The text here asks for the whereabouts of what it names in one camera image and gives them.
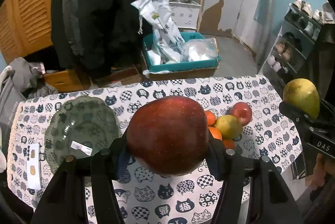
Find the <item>brown sticker on card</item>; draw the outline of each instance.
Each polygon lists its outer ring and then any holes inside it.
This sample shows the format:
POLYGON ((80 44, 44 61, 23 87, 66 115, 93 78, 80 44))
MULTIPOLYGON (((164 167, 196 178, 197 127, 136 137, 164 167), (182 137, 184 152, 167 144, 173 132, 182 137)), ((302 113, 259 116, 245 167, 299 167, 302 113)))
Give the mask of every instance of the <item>brown sticker on card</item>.
POLYGON ((30 166, 30 174, 31 175, 35 175, 36 174, 36 170, 35 170, 35 166, 34 165, 30 166))

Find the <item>human hand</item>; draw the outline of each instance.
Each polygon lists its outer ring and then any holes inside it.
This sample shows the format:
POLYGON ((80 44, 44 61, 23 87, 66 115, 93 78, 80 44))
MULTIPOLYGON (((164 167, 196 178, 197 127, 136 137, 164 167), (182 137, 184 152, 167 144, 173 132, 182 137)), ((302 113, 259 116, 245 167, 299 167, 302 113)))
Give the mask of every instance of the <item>human hand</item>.
POLYGON ((325 184, 325 176, 329 173, 335 176, 335 161, 324 160, 322 154, 319 153, 316 158, 316 165, 313 170, 311 187, 316 190, 325 184))

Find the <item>drawstring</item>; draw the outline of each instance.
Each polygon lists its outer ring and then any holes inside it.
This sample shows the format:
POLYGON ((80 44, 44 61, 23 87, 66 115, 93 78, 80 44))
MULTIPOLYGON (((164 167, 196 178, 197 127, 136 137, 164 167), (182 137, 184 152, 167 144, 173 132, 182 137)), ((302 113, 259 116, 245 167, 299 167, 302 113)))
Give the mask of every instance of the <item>drawstring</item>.
POLYGON ((143 17, 141 14, 139 14, 139 21, 140 21, 140 28, 138 30, 138 34, 143 34, 143 30, 142 30, 142 22, 143 22, 143 17))

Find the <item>tablecloth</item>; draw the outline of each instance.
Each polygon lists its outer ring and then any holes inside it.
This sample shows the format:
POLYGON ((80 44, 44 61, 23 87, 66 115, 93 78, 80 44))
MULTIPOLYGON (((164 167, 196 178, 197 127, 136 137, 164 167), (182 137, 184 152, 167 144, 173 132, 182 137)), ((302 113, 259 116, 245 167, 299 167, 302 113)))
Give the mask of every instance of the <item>tablecloth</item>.
MULTIPOLYGON (((8 149, 8 185, 26 204, 36 208, 52 178, 44 155, 44 133, 53 115, 69 99, 80 95, 99 97, 115 112, 119 127, 125 131, 134 112, 147 102, 168 95, 187 96, 216 116, 225 115, 240 101, 247 102, 253 120, 234 141, 236 151, 244 157, 268 155, 280 172, 284 172, 302 151, 299 134, 291 120, 283 116, 281 102, 269 80, 262 75, 145 81, 125 86, 62 93, 29 99, 18 106, 8 149), (40 143, 41 190, 27 187, 27 147, 40 143)), ((249 198, 250 179, 245 179, 242 202, 249 198)), ((125 223, 186 224, 202 223, 214 213, 221 191, 209 173, 206 161, 191 174, 161 177, 142 167, 134 158, 123 177, 113 182, 125 223)), ((85 188, 90 223, 96 223, 91 187, 85 188)))

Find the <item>teal plastic bin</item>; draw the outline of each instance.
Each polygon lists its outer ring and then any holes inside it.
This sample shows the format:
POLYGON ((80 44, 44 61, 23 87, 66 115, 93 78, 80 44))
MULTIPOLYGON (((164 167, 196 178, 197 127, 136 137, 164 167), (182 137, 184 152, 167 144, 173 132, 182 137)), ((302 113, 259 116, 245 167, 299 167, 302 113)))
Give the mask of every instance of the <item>teal plastic bin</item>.
MULTIPOLYGON (((181 35, 184 38, 185 42, 193 39, 204 39, 204 36, 202 36, 198 32, 181 32, 181 35)), ((148 50, 152 49, 152 45, 153 45, 153 34, 149 34, 143 38, 143 52, 150 72, 159 72, 163 70, 175 72, 175 71, 186 71, 199 68, 217 68, 219 66, 219 61, 221 60, 220 55, 218 55, 216 59, 206 61, 152 65, 148 55, 148 50)))

